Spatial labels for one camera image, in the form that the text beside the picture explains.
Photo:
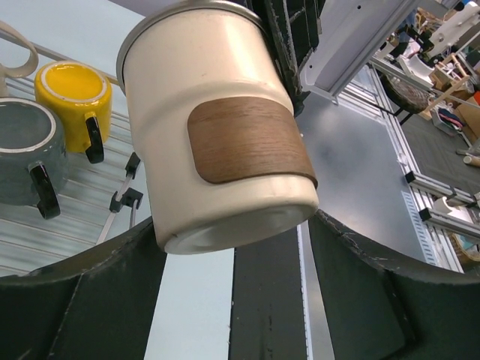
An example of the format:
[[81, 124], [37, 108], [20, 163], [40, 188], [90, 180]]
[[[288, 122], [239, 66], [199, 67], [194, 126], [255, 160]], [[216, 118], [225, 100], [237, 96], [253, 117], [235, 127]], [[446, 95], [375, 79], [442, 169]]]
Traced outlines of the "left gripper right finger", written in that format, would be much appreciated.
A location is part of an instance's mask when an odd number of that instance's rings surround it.
[[429, 265], [324, 211], [310, 243], [336, 359], [477, 359], [479, 278]]

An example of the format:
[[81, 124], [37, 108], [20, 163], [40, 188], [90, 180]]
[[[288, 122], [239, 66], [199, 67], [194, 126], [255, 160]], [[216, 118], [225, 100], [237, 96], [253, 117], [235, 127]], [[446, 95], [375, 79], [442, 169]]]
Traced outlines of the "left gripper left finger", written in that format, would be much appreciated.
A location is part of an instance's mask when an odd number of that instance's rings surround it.
[[1, 278], [2, 359], [143, 359], [167, 255], [151, 219]]

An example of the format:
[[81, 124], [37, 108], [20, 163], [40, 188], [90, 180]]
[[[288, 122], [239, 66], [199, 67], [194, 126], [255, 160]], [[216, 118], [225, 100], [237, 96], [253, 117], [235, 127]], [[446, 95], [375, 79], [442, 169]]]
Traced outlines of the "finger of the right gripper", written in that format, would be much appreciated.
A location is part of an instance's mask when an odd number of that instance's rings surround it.
[[320, 43], [323, 3], [315, 0], [244, 1], [268, 33], [274, 60], [292, 101], [295, 116], [302, 113], [309, 95], [302, 89], [300, 74]]

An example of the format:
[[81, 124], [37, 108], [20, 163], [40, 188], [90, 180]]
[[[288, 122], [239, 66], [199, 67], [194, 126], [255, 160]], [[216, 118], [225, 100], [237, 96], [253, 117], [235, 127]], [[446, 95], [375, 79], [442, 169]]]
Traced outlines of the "small steel cup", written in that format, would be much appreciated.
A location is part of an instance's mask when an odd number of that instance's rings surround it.
[[237, 248], [317, 211], [314, 168], [254, 12], [165, 7], [130, 31], [116, 70], [163, 251]]

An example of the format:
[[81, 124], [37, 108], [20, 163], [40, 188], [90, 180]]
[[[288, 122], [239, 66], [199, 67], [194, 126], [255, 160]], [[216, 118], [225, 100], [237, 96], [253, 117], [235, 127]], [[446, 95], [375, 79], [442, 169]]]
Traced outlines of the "metal wire dish rack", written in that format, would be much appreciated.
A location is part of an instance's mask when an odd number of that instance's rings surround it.
[[[113, 108], [104, 161], [91, 164], [84, 154], [69, 154], [67, 183], [57, 196], [61, 214], [52, 220], [44, 220], [33, 205], [1, 206], [1, 275], [25, 275], [64, 260], [149, 217], [144, 167], [139, 165], [133, 178], [126, 171], [134, 149], [125, 98], [116, 78], [108, 79]], [[127, 206], [117, 214], [110, 212], [113, 194], [129, 188], [144, 195], [136, 216], [131, 217]]]

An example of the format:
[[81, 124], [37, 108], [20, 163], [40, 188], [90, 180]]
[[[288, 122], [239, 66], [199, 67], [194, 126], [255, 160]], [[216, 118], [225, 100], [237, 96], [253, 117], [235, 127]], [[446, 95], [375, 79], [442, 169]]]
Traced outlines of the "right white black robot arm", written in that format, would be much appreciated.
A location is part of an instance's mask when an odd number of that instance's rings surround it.
[[341, 93], [417, 1], [241, 1], [267, 32], [295, 115]]

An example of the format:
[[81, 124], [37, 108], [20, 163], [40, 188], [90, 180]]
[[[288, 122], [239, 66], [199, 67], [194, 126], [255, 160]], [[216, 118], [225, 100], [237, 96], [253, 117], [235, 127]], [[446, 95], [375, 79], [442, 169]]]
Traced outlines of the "beige mug blue print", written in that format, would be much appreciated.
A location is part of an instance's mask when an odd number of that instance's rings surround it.
[[15, 28], [1, 21], [1, 97], [8, 97], [7, 78], [25, 78], [38, 67], [35, 46]]

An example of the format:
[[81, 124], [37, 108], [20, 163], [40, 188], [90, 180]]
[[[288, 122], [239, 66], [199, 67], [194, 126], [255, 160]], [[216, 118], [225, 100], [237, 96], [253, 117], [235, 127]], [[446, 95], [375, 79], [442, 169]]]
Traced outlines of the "yellow mug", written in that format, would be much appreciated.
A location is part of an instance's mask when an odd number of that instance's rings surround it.
[[76, 61], [51, 62], [35, 74], [34, 96], [61, 120], [68, 152], [83, 153], [92, 164], [104, 161], [113, 90], [103, 74]]

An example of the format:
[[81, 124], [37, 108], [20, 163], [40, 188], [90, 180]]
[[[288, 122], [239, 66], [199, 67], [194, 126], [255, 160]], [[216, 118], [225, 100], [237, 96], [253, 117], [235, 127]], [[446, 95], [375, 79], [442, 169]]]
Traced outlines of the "dark green mug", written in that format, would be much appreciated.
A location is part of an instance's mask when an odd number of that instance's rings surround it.
[[62, 122], [45, 106], [20, 97], [1, 99], [1, 203], [61, 214], [57, 194], [68, 177]]

